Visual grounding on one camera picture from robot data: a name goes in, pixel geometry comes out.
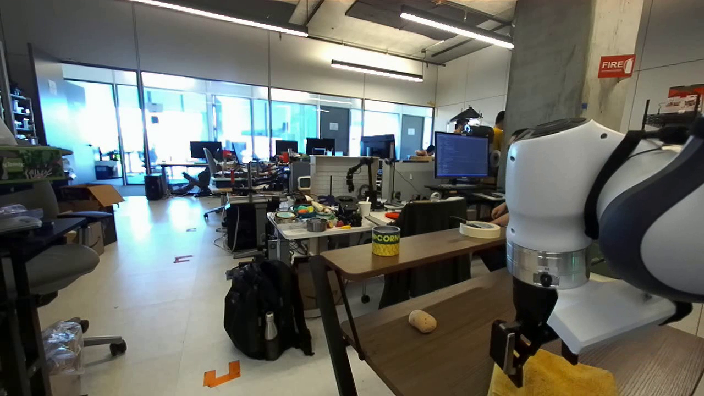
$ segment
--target red sign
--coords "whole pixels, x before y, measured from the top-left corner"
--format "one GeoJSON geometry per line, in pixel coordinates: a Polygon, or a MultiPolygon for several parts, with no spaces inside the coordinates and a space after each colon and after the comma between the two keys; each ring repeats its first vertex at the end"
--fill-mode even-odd
{"type": "Polygon", "coordinates": [[[636,55],[610,55],[599,61],[599,80],[622,80],[635,76],[636,55]]]}

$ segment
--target black backpack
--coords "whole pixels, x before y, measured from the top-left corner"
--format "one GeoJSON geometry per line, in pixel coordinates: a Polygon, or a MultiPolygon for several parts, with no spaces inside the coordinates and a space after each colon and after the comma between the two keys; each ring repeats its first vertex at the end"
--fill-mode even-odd
{"type": "Polygon", "coordinates": [[[256,257],[226,271],[226,278],[233,283],[224,297],[224,330],[240,353],[272,360],[289,347],[300,347],[312,356],[300,280],[290,266],[256,257]],[[275,351],[264,340],[266,312],[275,318],[275,351]]]}

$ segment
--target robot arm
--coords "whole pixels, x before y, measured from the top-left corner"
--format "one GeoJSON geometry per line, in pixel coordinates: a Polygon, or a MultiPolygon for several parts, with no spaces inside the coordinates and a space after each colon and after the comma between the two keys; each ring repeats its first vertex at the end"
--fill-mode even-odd
{"type": "Polygon", "coordinates": [[[528,133],[509,149],[506,228],[517,322],[493,325],[493,359],[522,384],[542,344],[569,359],[702,300],[704,121],[680,154],[653,135],[595,121],[528,133]],[[626,281],[589,281],[593,244],[626,281]]]}

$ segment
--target fluorescent light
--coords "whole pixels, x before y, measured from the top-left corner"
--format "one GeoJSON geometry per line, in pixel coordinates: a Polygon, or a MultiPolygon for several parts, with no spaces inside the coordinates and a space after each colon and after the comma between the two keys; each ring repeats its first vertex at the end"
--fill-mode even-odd
{"type": "Polygon", "coordinates": [[[401,21],[410,21],[410,22],[417,22],[417,24],[433,27],[439,30],[464,35],[464,37],[472,37],[472,40],[477,40],[477,43],[486,43],[486,45],[493,45],[493,46],[512,48],[512,43],[509,43],[509,40],[490,37],[490,35],[484,35],[484,33],[477,33],[477,30],[468,30],[468,29],[457,29],[457,27],[451,27],[451,24],[443,24],[439,21],[427,21],[422,16],[417,16],[417,14],[401,14],[401,21]]]}
{"type": "Polygon", "coordinates": [[[158,7],[158,8],[169,8],[169,11],[180,11],[180,14],[191,14],[191,16],[201,16],[201,17],[223,21],[223,22],[231,22],[231,24],[244,24],[244,27],[254,27],[254,29],[308,37],[307,30],[285,29],[285,27],[275,27],[275,24],[262,24],[262,22],[254,22],[254,21],[231,17],[231,16],[221,16],[221,14],[189,8],[189,7],[180,7],[180,4],[171,4],[171,3],[158,3],[158,0],[134,0],[134,3],[158,7]]]}
{"type": "Polygon", "coordinates": [[[333,59],[331,65],[333,65],[333,68],[344,68],[344,70],[355,70],[355,73],[366,73],[366,76],[378,76],[378,77],[405,80],[405,81],[422,81],[422,76],[391,70],[391,68],[375,68],[375,66],[352,65],[352,61],[342,61],[342,59],[333,59]]]}

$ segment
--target monitor screen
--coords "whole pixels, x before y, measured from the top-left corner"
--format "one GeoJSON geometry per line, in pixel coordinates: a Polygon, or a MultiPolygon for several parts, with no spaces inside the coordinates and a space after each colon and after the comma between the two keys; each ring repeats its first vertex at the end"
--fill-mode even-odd
{"type": "Polygon", "coordinates": [[[281,154],[281,151],[300,151],[300,144],[297,140],[275,140],[275,154],[281,154]]]}
{"type": "Polygon", "coordinates": [[[378,159],[397,159],[395,135],[361,137],[361,154],[378,159]]]}
{"type": "Polygon", "coordinates": [[[209,149],[214,159],[223,157],[223,144],[221,140],[191,140],[191,159],[206,159],[202,149],[209,149]]]}
{"type": "Polygon", "coordinates": [[[335,138],[307,138],[307,154],[335,151],[335,138]]]}
{"type": "Polygon", "coordinates": [[[437,133],[437,179],[472,181],[486,177],[486,137],[437,133]]]}

